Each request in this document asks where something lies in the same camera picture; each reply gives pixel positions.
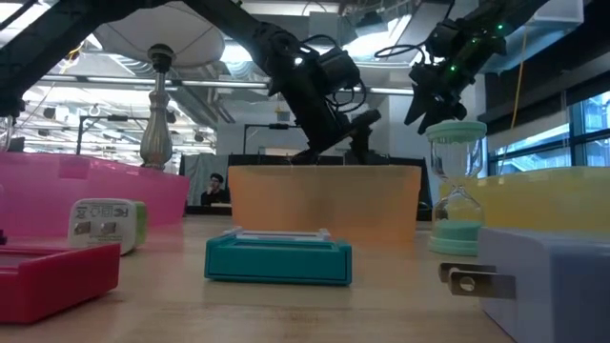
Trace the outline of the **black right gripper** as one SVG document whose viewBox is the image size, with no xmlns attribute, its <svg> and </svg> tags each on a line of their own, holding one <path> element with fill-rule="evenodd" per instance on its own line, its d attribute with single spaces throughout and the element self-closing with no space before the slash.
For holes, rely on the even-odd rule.
<svg viewBox="0 0 610 343">
<path fill-rule="evenodd" d="M 442 121 L 463 120 L 467 110 L 459 103 L 460 95 L 493 55 L 506 52 L 507 29 L 507 24 L 497 20 L 461 18 L 438 23 L 425 40 L 425 48 L 439 61 L 413 66 L 414 96 L 404 124 L 421 119 L 417 133 L 424 134 Z"/>
</svg>

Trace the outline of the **white digital clock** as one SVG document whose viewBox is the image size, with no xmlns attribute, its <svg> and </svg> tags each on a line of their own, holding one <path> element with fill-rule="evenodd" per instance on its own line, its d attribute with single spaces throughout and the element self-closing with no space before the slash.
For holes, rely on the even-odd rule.
<svg viewBox="0 0 610 343">
<path fill-rule="evenodd" d="M 241 227 L 224 231 L 223 235 L 234 235 L 242 240 L 283 240 L 283 241 L 330 241 L 332 236 L 326 229 L 317 232 L 279 232 L 279 231 L 246 231 Z"/>
</svg>

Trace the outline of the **teal hourglass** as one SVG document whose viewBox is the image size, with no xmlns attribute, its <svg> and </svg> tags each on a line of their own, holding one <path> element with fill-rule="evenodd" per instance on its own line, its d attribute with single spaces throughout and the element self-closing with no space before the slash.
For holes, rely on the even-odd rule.
<svg viewBox="0 0 610 343">
<path fill-rule="evenodd" d="M 466 189 L 483 166 L 485 124 L 478 121 L 446 121 L 425 131 L 431 145 L 432 172 L 448 188 L 433 207 L 432 252 L 475 256 L 478 232 L 484 226 L 484 211 Z"/>
</svg>

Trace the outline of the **teal digital clock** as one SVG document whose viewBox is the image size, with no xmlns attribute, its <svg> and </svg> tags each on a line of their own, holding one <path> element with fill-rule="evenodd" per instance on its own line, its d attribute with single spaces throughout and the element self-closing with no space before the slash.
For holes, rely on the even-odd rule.
<svg viewBox="0 0 610 343">
<path fill-rule="evenodd" d="M 242 240 L 206 243 L 204 275 L 216 281 L 348 286 L 352 246 L 344 241 Z"/>
</svg>

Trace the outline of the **large lavender wall charger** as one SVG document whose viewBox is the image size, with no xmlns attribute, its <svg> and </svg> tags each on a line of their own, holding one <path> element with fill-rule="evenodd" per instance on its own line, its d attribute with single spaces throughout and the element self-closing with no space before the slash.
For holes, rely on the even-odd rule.
<svg viewBox="0 0 610 343">
<path fill-rule="evenodd" d="M 516 343 L 610 343 L 610 234 L 487 229 L 438 274 Z"/>
</svg>

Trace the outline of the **white green wall charger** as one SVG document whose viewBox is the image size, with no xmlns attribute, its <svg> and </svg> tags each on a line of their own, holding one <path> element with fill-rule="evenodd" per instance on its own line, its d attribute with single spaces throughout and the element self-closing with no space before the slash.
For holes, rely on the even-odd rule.
<svg viewBox="0 0 610 343">
<path fill-rule="evenodd" d="M 85 198 L 71 207 L 68 244 L 72 248 L 119 244 L 121 255 L 145 243 L 148 211 L 141 201 Z"/>
</svg>

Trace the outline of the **red digital clock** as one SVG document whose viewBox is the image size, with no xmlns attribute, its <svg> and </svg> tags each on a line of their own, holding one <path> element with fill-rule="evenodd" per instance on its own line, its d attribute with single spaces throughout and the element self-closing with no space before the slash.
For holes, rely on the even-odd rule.
<svg viewBox="0 0 610 343">
<path fill-rule="evenodd" d="M 118 244 L 0 247 L 0 324 L 30 324 L 115 289 Z"/>
</svg>

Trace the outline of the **orange translucent plastic bin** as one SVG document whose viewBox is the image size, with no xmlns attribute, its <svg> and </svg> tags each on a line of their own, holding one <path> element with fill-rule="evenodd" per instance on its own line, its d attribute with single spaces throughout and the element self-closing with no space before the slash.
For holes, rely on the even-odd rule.
<svg viewBox="0 0 610 343">
<path fill-rule="evenodd" d="M 420 167 L 232 166 L 228 181 L 233 221 L 246 230 L 326 229 L 370 247 L 415 239 Z"/>
</svg>

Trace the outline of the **person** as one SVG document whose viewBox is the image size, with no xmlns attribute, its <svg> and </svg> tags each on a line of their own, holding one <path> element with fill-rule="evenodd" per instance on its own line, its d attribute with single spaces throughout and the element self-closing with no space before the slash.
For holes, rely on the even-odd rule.
<svg viewBox="0 0 610 343">
<path fill-rule="evenodd" d="M 200 204 L 204 207 L 214 203 L 229 203 L 230 194 L 223 188 L 224 177 L 216 172 L 210 175 L 210 184 L 200 196 Z"/>
</svg>

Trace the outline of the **long ceiling light bar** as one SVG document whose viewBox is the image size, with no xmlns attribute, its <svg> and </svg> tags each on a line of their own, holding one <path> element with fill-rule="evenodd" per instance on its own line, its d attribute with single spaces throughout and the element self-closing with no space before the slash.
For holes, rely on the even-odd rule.
<svg viewBox="0 0 610 343">
<path fill-rule="evenodd" d="M 40 82 L 60 82 L 60 83 L 77 83 L 77 84 L 99 84 L 99 85 L 123 85 L 123 86 L 153 86 L 154 79 L 149 78 L 132 78 L 132 77 L 109 77 L 109 76 L 87 76 L 87 75 L 60 75 L 47 74 L 44 75 Z M 268 83 L 250 82 L 250 81 L 221 81 L 221 80 L 182 80 L 169 79 L 165 81 L 167 86 L 177 87 L 199 87 L 199 88 L 217 88 L 217 89 L 243 89 L 243 90 L 267 90 Z M 412 88 L 385 88 L 385 87 L 368 87 L 367 92 L 378 95 L 400 95 L 410 96 L 414 94 Z"/>
</svg>

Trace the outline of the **yellow translucent plastic bin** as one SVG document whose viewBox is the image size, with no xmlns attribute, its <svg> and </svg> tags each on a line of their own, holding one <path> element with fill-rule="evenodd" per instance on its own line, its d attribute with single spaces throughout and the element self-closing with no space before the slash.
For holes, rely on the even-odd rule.
<svg viewBox="0 0 610 343">
<path fill-rule="evenodd" d="M 610 236 L 610 167 L 568 167 L 468 179 L 489 228 Z"/>
</svg>

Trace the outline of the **grey hanging cloth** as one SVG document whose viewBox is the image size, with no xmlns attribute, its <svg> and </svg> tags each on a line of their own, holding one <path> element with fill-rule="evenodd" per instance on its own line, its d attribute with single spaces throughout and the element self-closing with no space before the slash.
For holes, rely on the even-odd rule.
<svg viewBox="0 0 610 343">
<path fill-rule="evenodd" d="M 213 173 L 222 176 L 223 182 L 220 184 L 220 189 L 226 189 L 228 162 L 228 155 L 200 153 L 184 156 L 184 175 L 190 181 L 188 193 L 188 204 L 190 206 L 201 205 L 201 195 L 211 185 L 211 175 Z"/>
</svg>

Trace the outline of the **black-framed window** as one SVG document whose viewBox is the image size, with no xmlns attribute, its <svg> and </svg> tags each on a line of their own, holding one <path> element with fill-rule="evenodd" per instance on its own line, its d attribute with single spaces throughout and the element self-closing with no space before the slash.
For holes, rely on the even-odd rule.
<svg viewBox="0 0 610 343">
<path fill-rule="evenodd" d="M 610 91 L 485 139 L 485 173 L 503 175 L 543 169 L 610 167 Z"/>
</svg>

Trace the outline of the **silver metal lamp base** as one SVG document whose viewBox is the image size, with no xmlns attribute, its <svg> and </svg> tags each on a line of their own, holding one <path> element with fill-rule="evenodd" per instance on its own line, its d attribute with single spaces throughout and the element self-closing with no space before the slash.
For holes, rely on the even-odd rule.
<svg viewBox="0 0 610 343">
<path fill-rule="evenodd" d="M 173 60 L 173 50 L 164 44 L 148 49 L 148 57 L 156 72 L 154 87 L 149 93 L 150 116 L 140 143 L 140 157 L 145 168 L 163 171 L 173 155 L 173 143 L 168 128 L 167 106 L 170 96 L 166 91 L 166 74 Z"/>
</svg>

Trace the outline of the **black rig frame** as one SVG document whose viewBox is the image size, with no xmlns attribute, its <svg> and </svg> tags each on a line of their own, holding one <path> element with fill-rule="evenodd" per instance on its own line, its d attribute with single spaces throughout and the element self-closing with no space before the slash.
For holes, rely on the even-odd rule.
<svg viewBox="0 0 610 343">
<path fill-rule="evenodd" d="M 101 121 L 114 123 L 127 123 L 132 121 L 135 124 L 134 128 L 123 127 L 108 127 L 101 124 Z M 120 133 L 127 132 L 143 132 L 144 127 L 140 123 L 141 118 L 130 117 L 124 114 L 110 114 L 105 116 L 80 115 L 77 127 L 77 140 L 75 154 L 80 155 L 83 147 L 83 135 L 88 131 L 117 131 Z"/>
<path fill-rule="evenodd" d="M 242 133 L 244 154 L 292 155 L 307 148 L 302 129 L 287 123 L 245 124 Z"/>
</svg>

